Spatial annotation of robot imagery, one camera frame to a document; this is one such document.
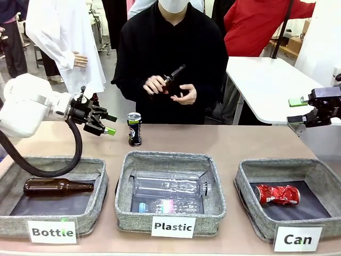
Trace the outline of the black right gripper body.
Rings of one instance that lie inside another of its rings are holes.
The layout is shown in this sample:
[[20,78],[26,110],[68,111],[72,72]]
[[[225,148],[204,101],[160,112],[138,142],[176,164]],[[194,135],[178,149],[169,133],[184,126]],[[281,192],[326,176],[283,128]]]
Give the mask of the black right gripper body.
[[340,86],[313,89],[308,104],[314,109],[306,114],[306,127],[331,125],[332,118],[340,119]]

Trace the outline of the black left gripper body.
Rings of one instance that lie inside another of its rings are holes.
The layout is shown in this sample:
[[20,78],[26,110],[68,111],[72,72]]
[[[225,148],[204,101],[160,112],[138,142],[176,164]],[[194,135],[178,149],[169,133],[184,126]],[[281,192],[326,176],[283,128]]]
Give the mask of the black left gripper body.
[[108,116],[105,108],[95,106],[91,101],[71,100],[69,117],[76,124],[84,124],[83,130],[93,135],[106,134],[106,127],[102,124],[101,119]]

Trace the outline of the person's right hand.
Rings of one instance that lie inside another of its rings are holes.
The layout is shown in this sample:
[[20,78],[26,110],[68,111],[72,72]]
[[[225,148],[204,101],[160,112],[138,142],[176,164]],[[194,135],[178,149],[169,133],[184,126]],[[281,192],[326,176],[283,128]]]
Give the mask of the person's right hand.
[[143,89],[146,90],[149,95],[159,93],[168,94],[166,86],[166,81],[161,76],[151,76],[145,81]]

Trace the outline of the person's left hand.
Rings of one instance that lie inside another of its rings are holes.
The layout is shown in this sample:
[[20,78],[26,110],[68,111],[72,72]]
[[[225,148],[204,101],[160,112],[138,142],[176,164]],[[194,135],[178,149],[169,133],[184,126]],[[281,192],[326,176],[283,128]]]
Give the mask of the person's left hand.
[[179,97],[177,95],[173,95],[171,96],[171,99],[181,105],[193,105],[197,99],[197,90],[195,86],[193,84],[183,84],[180,85],[179,88],[182,91],[185,91],[186,95],[181,92]]

